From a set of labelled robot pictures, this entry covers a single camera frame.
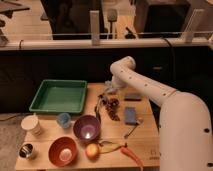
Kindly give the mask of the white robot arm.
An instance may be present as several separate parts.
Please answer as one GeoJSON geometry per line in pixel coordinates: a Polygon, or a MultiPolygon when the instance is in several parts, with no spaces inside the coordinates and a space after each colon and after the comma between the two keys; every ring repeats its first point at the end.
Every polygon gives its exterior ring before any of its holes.
{"type": "Polygon", "coordinates": [[[129,85],[160,107],[160,171],[213,171],[213,132],[205,102],[140,75],[135,67],[130,56],[112,63],[112,84],[129,85]]]}

